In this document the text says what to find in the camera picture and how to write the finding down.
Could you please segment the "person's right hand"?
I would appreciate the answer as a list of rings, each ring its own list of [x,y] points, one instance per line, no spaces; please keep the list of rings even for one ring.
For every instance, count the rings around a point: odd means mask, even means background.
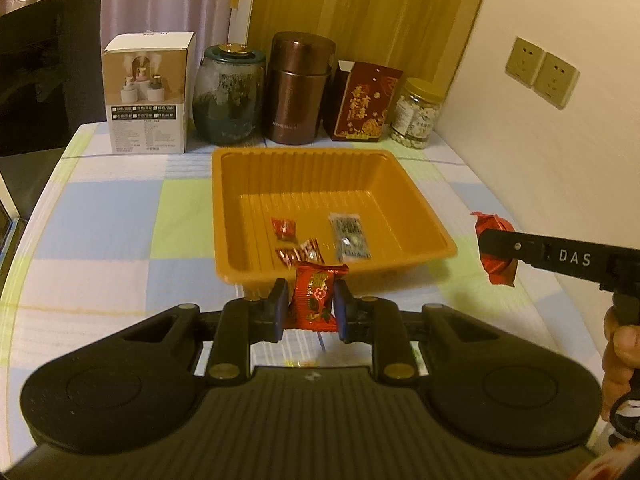
[[[631,377],[640,364],[640,334],[638,326],[620,324],[613,307],[606,312],[603,329],[601,418],[607,422],[615,402],[632,389]]]

